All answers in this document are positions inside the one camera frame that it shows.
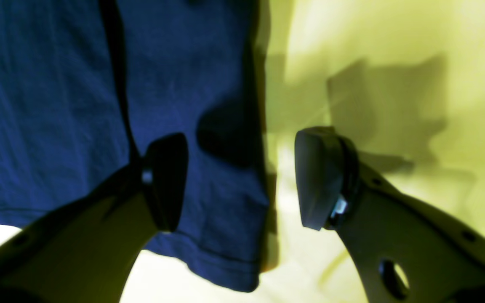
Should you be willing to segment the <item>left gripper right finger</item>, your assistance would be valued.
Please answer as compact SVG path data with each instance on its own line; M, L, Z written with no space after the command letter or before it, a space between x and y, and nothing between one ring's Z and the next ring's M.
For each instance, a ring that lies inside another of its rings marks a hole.
M295 136L305 228L334 230L370 303L485 303L485 238L403 194L331 127Z

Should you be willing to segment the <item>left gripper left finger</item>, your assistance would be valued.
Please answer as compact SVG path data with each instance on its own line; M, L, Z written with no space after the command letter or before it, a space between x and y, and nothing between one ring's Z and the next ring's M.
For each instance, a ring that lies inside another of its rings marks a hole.
M189 161L184 134L89 195L52 211L0 246L0 303L118 303L133 265L181 217Z

